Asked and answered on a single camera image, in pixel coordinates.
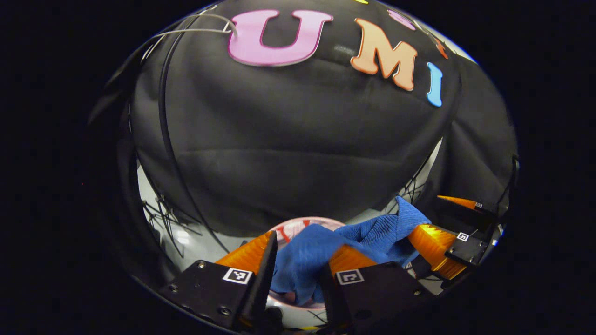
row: blue cloth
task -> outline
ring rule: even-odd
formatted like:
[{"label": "blue cloth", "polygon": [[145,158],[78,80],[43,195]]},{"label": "blue cloth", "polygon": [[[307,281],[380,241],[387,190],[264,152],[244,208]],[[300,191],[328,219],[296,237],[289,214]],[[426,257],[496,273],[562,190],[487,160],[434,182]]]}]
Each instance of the blue cloth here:
[{"label": "blue cloth", "polygon": [[344,244],[354,247],[377,263],[396,261],[402,266],[418,256],[407,237],[419,224],[430,223],[414,206],[401,197],[397,215],[381,215],[357,225],[331,231],[310,225],[277,254],[271,290],[295,292],[296,304],[310,298],[323,302],[318,276],[329,258]]}]

